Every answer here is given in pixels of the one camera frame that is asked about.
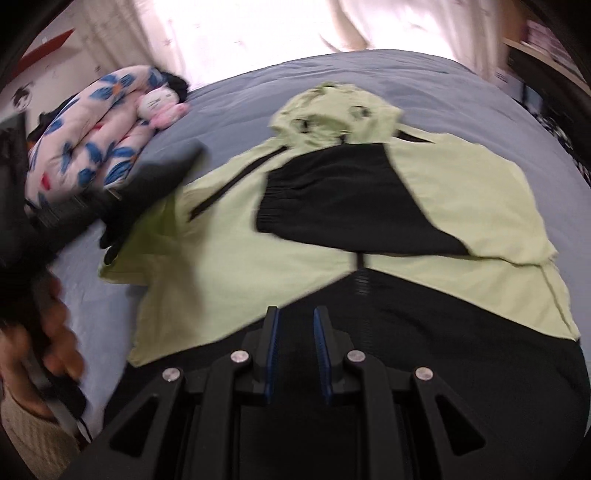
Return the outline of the person's left hand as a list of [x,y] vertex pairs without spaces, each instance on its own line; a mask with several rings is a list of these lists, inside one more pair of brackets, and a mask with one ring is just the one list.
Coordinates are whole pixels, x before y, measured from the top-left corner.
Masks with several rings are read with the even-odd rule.
[[[54,375],[68,375],[80,380],[85,362],[78,351],[78,341],[67,325],[69,310],[61,299],[62,285],[53,275],[47,276],[48,301],[41,308],[40,321],[50,340],[43,358],[45,367]],[[8,328],[1,334],[1,380],[5,394],[27,413],[42,420],[55,421],[49,407],[36,393],[24,361],[30,350],[30,338],[22,326]]]

